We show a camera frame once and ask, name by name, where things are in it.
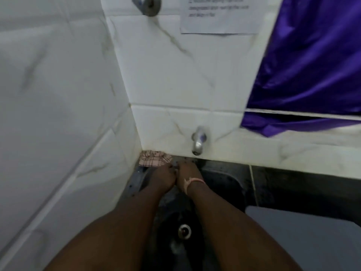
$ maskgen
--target pink checkered cloth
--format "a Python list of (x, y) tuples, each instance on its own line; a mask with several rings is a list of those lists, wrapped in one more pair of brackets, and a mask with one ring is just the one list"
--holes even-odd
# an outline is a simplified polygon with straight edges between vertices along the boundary
[(158, 167), (172, 161), (172, 156), (162, 151), (144, 150), (140, 153), (139, 165), (144, 167)]

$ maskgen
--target white paper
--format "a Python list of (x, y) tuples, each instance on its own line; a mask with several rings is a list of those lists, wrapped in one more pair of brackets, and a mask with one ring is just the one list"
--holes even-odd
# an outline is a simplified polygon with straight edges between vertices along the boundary
[(181, 33), (255, 34), (267, 0), (179, 0)]

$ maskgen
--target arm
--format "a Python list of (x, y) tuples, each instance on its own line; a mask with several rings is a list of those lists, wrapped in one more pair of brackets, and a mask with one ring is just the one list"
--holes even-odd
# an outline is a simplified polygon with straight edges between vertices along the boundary
[(146, 188), (88, 225), (45, 270), (140, 270), (159, 201), (174, 183), (171, 164), (157, 168)]
[[(180, 164), (178, 187), (182, 189), (182, 180), (189, 177), (202, 179), (195, 164)], [(206, 184), (191, 182), (187, 193), (196, 205), (222, 270), (301, 270), (259, 224)]]

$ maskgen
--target hand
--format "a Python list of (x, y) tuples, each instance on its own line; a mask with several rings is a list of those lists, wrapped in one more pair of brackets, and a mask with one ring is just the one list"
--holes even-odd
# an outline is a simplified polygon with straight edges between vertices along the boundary
[(167, 163), (153, 172), (149, 185), (165, 194), (174, 186), (175, 180), (175, 169), (171, 163)]
[(203, 180), (201, 172), (199, 172), (199, 169), (197, 168), (195, 163), (191, 161), (183, 161), (183, 162), (179, 162), (178, 165), (179, 165), (179, 172), (177, 175), (177, 186), (183, 192), (184, 192), (185, 179), (188, 180), (189, 178), (198, 178)]

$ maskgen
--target pink hair tie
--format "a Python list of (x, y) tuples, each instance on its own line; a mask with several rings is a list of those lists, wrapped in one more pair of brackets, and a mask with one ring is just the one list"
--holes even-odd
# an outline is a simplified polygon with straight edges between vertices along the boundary
[(186, 195), (188, 195), (188, 194), (187, 194), (188, 186), (191, 184), (191, 182), (195, 182), (195, 181), (197, 181), (197, 182), (202, 182), (202, 183), (206, 184), (202, 179), (198, 179), (198, 178), (191, 178), (191, 177), (189, 177), (189, 180), (184, 179), (184, 193), (185, 193)]

